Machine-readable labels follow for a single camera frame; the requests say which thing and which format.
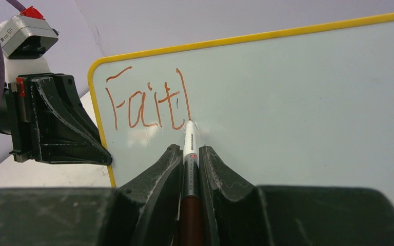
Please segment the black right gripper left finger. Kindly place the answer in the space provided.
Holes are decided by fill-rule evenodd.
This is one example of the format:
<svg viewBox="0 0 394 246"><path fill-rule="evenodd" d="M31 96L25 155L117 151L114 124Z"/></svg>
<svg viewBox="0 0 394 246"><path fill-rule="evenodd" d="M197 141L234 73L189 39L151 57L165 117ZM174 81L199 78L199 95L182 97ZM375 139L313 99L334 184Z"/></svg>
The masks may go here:
<svg viewBox="0 0 394 246"><path fill-rule="evenodd" d="M173 245L182 151L119 188L0 188L0 245Z"/></svg>

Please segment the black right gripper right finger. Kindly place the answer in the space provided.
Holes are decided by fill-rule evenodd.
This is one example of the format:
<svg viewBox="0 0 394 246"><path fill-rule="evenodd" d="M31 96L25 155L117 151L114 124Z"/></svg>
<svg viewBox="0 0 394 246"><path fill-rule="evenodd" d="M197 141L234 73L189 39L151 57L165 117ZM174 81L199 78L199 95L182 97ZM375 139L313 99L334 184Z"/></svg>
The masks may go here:
<svg viewBox="0 0 394 246"><path fill-rule="evenodd" d="M207 245L394 245L394 206L355 187L258 185L199 150Z"/></svg>

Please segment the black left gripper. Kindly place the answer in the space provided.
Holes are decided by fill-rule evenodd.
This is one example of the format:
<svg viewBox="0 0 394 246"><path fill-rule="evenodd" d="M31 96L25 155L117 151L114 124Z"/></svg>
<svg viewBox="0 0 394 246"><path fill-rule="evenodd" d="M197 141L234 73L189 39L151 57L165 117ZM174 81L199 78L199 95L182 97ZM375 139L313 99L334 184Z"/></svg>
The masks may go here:
<svg viewBox="0 0 394 246"><path fill-rule="evenodd" d="M72 75L20 75L8 83L6 104L14 161L111 165Z"/></svg>

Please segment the white whiteboard marker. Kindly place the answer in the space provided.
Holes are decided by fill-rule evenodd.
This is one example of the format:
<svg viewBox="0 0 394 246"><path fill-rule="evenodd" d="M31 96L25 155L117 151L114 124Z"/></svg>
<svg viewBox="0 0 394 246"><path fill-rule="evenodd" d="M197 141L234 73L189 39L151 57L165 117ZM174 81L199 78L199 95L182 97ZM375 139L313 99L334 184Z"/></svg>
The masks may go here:
<svg viewBox="0 0 394 246"><path fill-rule="evenodd" d="M199 157L196 128L189 120L183 147L183 184L180 210L180 245L204 245L202 206L199 190Z"/></svg>

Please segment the yellow framed whiteboard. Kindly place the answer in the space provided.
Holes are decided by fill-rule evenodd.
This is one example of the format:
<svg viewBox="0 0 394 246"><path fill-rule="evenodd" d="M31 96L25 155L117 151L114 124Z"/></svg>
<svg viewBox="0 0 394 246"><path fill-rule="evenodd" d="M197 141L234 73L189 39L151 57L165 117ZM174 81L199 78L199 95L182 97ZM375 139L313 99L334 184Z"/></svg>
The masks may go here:
<svg viewBox="0 0 394 246"><path fill-rule="evenodd" d="M100 58L88 84L119 187L198 145L255 185L368 187L394 204L394 13Z"/></svg>

